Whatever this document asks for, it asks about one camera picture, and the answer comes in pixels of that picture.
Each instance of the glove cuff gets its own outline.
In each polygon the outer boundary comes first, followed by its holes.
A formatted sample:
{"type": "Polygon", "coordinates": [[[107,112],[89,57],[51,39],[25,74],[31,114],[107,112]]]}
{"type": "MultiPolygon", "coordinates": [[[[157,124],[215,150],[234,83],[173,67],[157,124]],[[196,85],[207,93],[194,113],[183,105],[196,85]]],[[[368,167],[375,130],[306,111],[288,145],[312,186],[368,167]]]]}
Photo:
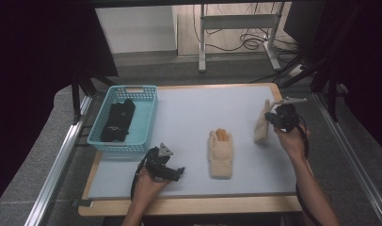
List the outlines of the glove cuff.
{"type": "Polygon", "coordinates": [[[231,178],[232,163],[222,161],[211,162],[211,176],[217,178],[231,178]]]}

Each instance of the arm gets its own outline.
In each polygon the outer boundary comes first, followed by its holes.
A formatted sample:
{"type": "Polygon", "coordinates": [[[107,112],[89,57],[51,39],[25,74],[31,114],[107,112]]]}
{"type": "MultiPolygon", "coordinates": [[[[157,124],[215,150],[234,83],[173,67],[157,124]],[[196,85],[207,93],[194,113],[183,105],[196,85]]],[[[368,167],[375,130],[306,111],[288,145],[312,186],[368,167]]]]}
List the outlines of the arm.
{"type": "MultiPolygon", "coordinates": [[[[308,161],[304,156],[305,147],[299,131],[295,128],[285,133],[276,127],[274,131],[279,136],[281,146],[290,157],[300,194],[310,212],[322,225],[340,225],[326,195],[311,174],[308,161]]],[[[305,218],[305,221],[307,225],[312,224],[309,218],[305,218]]]]}
{"type": "Polygon", "coordinates": [[[138,174],[138,180],[135,185],[135,195],[122,226],[139,226],[141,218],[150,203],[155,200],[168,183],[170,183],[168,180],[155,182],[150,177],[148,171],[143,168],[138,174]]]}

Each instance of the beige glove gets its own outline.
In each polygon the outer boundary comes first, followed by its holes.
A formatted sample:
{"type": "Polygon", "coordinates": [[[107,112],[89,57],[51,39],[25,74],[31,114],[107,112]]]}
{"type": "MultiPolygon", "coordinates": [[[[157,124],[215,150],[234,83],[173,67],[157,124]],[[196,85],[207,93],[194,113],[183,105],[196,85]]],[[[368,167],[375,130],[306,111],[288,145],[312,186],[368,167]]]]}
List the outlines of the beige glove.
{"type": "Polygon", "coordinates": [[[258,121],[255,126],[255,137],[253,141],[256,143],[262,142],[267,138],[268,132],[268,121],[265,119],[264,114],[271,111],[274,106],[274,102],[270,103],[269,100],[265,100],[264,108],[262,109],[261,114],[259,115],[258,121]]]}
{"type": "Polygon", "coordinates": [[[211,176],[230,179],[232,175],[232,135],[224,129],[211,131],[209,135],[209,162],[211,176]]]}

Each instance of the basket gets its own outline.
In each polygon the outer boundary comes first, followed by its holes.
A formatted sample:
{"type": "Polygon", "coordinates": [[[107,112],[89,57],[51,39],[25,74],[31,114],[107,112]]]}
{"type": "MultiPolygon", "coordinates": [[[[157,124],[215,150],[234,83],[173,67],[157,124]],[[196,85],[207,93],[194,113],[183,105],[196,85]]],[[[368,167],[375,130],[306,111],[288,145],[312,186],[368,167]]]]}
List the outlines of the basket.
{"type": "Polygon", "coordinates": [[[106,93],[103,105],[97,115],[88,144],[100,151],[146,153],[150,148],[152,127],[155,120],[157,100],[156,86],[112,86],[106,93]],[[131,99],[135,104],[135,113],[126,139],[118,142],[102,142],[101,132],[108,120],[112,104],[123,103],[131,99]]]}

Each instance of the black curtain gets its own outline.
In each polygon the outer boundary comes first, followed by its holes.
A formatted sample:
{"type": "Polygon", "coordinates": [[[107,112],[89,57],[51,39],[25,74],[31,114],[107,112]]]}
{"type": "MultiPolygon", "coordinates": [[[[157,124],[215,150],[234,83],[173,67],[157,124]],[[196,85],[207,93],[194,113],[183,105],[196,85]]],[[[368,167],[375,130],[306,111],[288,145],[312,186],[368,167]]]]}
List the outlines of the black curtain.
{"type": "Polygon", "coordinates": [[[0,197],[74,74],[118,76],[91,4],[0,1],[0,197]]]}

